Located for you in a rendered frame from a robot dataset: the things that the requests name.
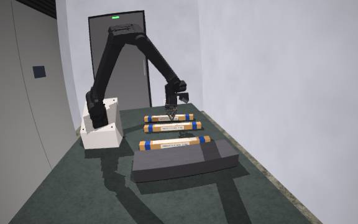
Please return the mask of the orange pack with white e6013 label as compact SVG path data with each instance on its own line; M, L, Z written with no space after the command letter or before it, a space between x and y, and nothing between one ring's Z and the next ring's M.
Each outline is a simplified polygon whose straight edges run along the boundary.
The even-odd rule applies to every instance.
M190 144L198 144L210 142L209 136L200 136L195 138L167 139L159 141L141 141L139 144L140 151L150 149L161 149L167 147L185 146Z

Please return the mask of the white welding electrode pack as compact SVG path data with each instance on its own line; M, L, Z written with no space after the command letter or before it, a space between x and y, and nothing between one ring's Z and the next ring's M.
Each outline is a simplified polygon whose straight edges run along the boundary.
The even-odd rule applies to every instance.
M174 121L180 121L180 120L193 120L193 114L176 114ZM151 122L151 121L171 121L168 115L162 115L162 116L145 116L144 118L145 122Z

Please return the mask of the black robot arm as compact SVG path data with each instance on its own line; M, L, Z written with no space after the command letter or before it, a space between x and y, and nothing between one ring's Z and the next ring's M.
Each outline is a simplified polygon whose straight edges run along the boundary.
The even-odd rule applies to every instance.
M110 26L108 32L107 43L101 57L93 86L86 94L88 113L94 129L108 125L106 107L105 104L103 104L104 94L117 58L125 44L136 45L165 77L168 83L165 85L165 94L169 95L175 93L175 95L170 95L171 104L177 104L176 95L179 96L180 101L188 103L189 94L179 93L186 91L187 84L184 80L180 80L177 77L175 72L138 24Z

